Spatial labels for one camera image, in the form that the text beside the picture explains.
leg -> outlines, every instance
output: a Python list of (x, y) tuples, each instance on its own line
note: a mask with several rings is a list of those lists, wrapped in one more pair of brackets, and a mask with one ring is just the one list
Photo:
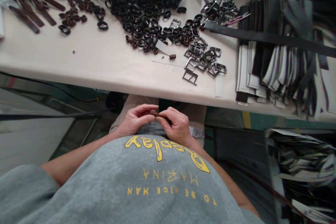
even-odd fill
[[(177, 110), (188, 116), (190, 126), (204, 131), (205, 114), (207, 113), (206, 106), (192, 103), (181, 103)], [(204, 146), (204, 139), (196, 138), (196, 141), (202, 147)]]
[(124, 104), (124, 107), (122, 108), (120, 115), (117, 117), (115, 122), (111, 125), (109, 133), (115, 131), (118, 128), (118, 126), (123, 122), (127, 114), (127, 111), (129, 109), (135, 108), (136, 106), (139, 106), (145, 103), (159, 105), (159, 99), (154, 98), (154, 97), (138, 96), (138, 95), (130, 94)]

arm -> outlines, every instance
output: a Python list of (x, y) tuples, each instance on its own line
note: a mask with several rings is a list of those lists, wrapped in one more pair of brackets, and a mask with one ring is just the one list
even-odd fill
[(172, 122), (172, 125), (170, 125), (164, 118), (156, 117), (156, 120), (160, 122), (169, 139), (193, 150), (206, 161), (208, 161), (220, 175), (233, 198), (236, 200), (238, 206), (251, 211), (260, 218), (252, 203), (248, 200), (248, 198), (232, 180), (232, 178), (226, 173), (226, 171), (223, 170), (219, 164), (215, 162), (215, 160), (212, 159), (212, 157), (209, 156), (208, 153), (206, 153), (206, 151), (199, 145), (195, 138), (191, 136), (189, 131), (188, 117), (172, 107), (162, 111), (160, 114), (164, 117), (167, 117)]
[(78, 167), (93, 152), (104, 144), (121, 137), (134, 135), (142, 125), (154, 120), (153, 115), (148, 115), (152, 109), (157, 109), (157, 105), (142, 104), (130, 109), (122, 124), (111, 134), (105, 137), (55, 158), (41, 166), (61, 187), (74, 174)]
[(113, 132), (97, 141), (57, 157), (43, 164), (41, 168), (61, 187), (95, 150), (117, 138), (119, 138), (117, 133)]

finger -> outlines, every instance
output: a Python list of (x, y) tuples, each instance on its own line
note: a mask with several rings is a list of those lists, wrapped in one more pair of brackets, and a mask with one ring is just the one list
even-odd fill
[(153, 115), (144, 115), (142, 117), (139, 117), (137, 119), (135, 119), (136, 124), (138, 127), (144, 126), (147, 123), (152, 122), (155, 119), (155, 117)]
[(174, 111), (177, 114), (182, 114), (180, 111), (178, 111), (176, 108), (173, 108), (173, 107), (168, 107), (167, 110)]
[(179, 121), (179, 117), (180, 117), (179, 114), (177, 114), (175, 111), (172, 111), (172, 110), (164, 110), (160, 112), (159, 114), (163, 117), (167, 117), (174, 125), (177, 124), (177, 122)]
[(141, 114), (141, 113), (144, 113), (146, 111), (150, 111), (152, 109), (158, 109), (159, 106), (158, 105), (153, 105), (153, 104), (142, 104), (142, 105), (139, 105), (135, 108), (132, 108), (132, 113), (134, 114)]
[(161, 124), (162, 128), (167, 134), (170, 134), (173, 131), (166, 119), (162, 117), (156, 117), (156, 120)]

yellow floor marking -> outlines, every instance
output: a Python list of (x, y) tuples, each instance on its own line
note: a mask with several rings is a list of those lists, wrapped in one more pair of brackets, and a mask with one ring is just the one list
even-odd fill
[(247, 111), (242, 111), (243, 112), (243, 121), (244, 121), (244, 126), (245, 128), (251, 129), (251, 117), (250, 113)]

white table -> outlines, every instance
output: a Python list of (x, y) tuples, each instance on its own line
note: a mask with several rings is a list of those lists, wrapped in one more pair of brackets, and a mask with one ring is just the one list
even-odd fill
[[(70, 8), (66, 0), (58, 1)], [(234, 2), (239, 7), (249, 0)], [(184, 25), (187, 19), (199, 14), (201, 5), (202, 0), (185, 0), (183, 6), (187, 7), (187, 13), (174, 11), (171, 18), (166, 22), (161, 20), (160, 25), (168, 27), (173, 18)], [(50, 8), (49, 13), (58, 24), (61, 23), (59, 10)], [(293, 106), (280, 109), (271, 103), (255, 102), (247, 107), (237, 104), (237, 39), (200, 31), (209, 46), (222, 49), (222, 63), (228, 73), (214, 80), (207, 73), (196, 72), (199, 76), (197, 86), (194, 86), (182, 80), (184, 69), (176, 66), (187, 61), (183, 56), (186, 47), (170, 46), (177, 55), (176, 62), (171, 65), (168, 56), (161, 52), (157, 55), (144, 54), (126, 44), (127, 33), (108, 11), (105, 17), (108, 31), (99, 31), (93, 14), (86, 15), (88, 21), (78, 23), (69, 36), (63, 36), (57, 25), (51, 27), (42, 18), (45, 26), (36, 35), (12, 13), (3, 10), (5, 38), (0, 42), (0, 70), (46, 81), (297, 118)], [(334, 59), (329, 58), (328, 63), (331, 69), (336, 69)], [(336, 71), (333, 74), (333, 79), (336, 79)], [(216, 82), (217, 86), (222, 84), (221, 97), (215, 96)], [(336, 115), (325, 112), (320, 120), (336, 121)]]

